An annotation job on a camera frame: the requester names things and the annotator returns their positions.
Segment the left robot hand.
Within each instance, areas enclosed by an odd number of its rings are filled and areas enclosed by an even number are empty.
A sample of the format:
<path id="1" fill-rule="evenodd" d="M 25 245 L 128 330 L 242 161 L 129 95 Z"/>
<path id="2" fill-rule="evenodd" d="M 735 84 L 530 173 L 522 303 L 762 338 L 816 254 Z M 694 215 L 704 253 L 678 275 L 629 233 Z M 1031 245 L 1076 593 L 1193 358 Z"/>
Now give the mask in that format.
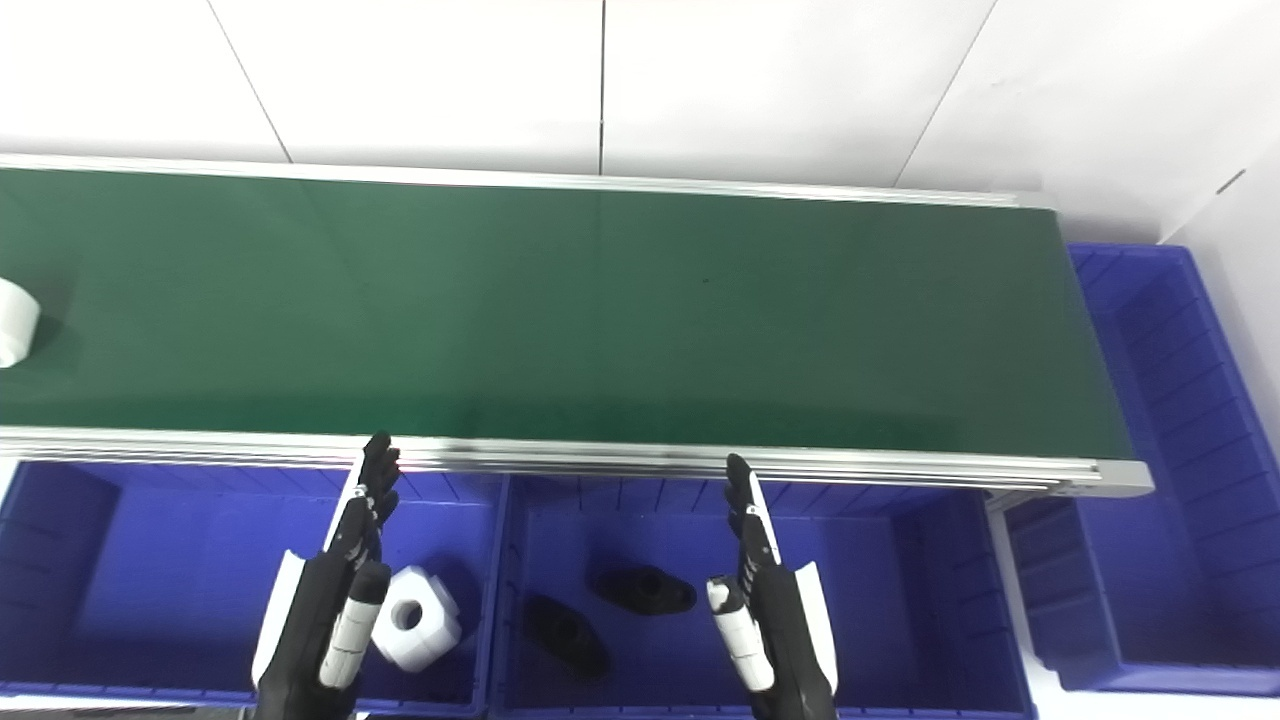
<path id="1" fill-rule="evenodd" d="M 401 451 L 385 432 L 364 446 L 321 551 L 282 559 L 259 633 L 256 719 L 348 719 L 390 569 L 381 533 L 399 502 Z"/>

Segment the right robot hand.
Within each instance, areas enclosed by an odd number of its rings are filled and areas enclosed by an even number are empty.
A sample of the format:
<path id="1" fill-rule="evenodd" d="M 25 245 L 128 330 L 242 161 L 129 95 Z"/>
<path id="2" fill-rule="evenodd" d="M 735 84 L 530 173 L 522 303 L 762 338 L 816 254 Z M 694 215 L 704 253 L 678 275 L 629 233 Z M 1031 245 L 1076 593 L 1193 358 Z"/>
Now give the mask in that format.
<path id="1" fill-rule="evenodd" d="M 838 666 L 819 569 L 815 562 L 797 570 L 785 565 L 762 483 L 748 461 L 730 454 L 726 475 L 737 569 L 710 577 L 707 598 L 751 715 L 836 719 Z"/>

